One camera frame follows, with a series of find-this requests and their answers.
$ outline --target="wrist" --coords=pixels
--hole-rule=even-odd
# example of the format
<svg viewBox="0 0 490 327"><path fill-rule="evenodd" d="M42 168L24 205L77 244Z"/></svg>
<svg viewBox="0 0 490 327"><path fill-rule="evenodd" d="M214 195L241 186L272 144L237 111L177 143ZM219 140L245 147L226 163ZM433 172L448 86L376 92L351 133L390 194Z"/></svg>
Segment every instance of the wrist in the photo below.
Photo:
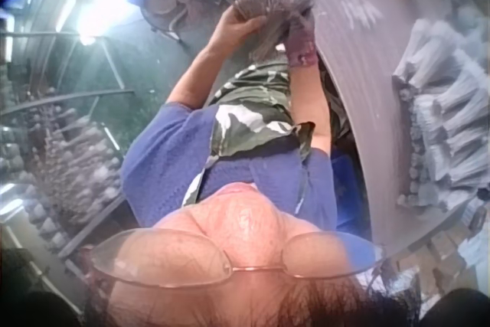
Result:
<svg viewBox="0 0 490 327"><path fill-rule="evenodd" d="M207 44L201 53L206 57L221 61L225 61L230 56L230 52L225 47L213 42Z"/></svg>

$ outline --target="camouflage apron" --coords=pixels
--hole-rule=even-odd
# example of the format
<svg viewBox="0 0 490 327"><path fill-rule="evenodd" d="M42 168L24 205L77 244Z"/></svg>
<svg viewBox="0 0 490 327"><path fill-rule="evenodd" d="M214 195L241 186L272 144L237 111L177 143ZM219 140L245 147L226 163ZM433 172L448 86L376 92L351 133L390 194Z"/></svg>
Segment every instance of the camouflage apron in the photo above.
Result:
<svg viewBox="0 0 490 327"><path fill-rule="evenodd" d="M250 151L290 135L299 140L301 160L308 156L314 124L295 126L292 121L287 63L274 61L251 65L224 84L210 104L218 105L210 154L205 166L189 186L182 206L198 202L204 173L220 157ZM296 213L302 205L304 188L305 182L300 185Z"/></svg>

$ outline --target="hand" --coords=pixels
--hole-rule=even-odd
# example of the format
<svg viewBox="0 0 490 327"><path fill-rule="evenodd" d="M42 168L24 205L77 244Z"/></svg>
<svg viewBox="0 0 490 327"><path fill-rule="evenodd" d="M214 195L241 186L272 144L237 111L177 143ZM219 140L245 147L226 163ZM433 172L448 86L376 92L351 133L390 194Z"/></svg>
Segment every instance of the hand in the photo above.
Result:
<svg viewBox="0 0 490 327"><path fill-rule="evenodd" d="M208 47L224 57L229 57L250 34L264 26L265 23L265 15L243 21L239 11L234 6L230 6L221 16Z"/></svg>
<svg viewBox="0 0 490 327"><path fill-rule="evenodd" d="M290 67L311 67L319 62L315 47L315 19L311 10L294 15L284 43Z"/></svg>

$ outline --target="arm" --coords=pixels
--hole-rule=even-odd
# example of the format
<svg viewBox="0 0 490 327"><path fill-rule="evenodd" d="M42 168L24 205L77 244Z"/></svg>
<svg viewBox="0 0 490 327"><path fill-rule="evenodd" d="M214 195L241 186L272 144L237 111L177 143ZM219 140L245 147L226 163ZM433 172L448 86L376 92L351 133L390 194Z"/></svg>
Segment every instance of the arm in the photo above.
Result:
<svg viewBox="0 0 490 327"><path fill-rule="evenodd" d="M193 110L202 108L224 61L264 23L265 17L242 21L238 11L230 6L207 46L177 82L167 103L181 103Z"/></svg>
<svg viewBox="0 0 490 327"><path fill-rule="evenodd" d="M323 91L318 65L293 67L291 76L292 118L296 124L313 122L312 147L327 155L332 151L330 109Z"/></svg>
<svg viewBox="0 0 490 327"><path fill-rule="evenodd" d="M312 147L330 155L330 109L323 91L315 49L313 20L292 20L286 52L290 66L292 117L296 124L313 122Z"/></svg>

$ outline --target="glove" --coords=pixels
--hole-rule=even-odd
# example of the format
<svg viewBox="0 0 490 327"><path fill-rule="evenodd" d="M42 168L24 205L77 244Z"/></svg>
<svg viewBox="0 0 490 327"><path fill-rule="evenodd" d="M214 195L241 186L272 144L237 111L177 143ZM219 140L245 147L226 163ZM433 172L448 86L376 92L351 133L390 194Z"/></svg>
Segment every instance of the glove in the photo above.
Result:
<svg viewBox="0 0 490 327"><path fill-rule="evenodd" d="M289 35L284 43L290 67L311 67L319 58L315 47L315 19L311 9L291 17Z"/></svg>

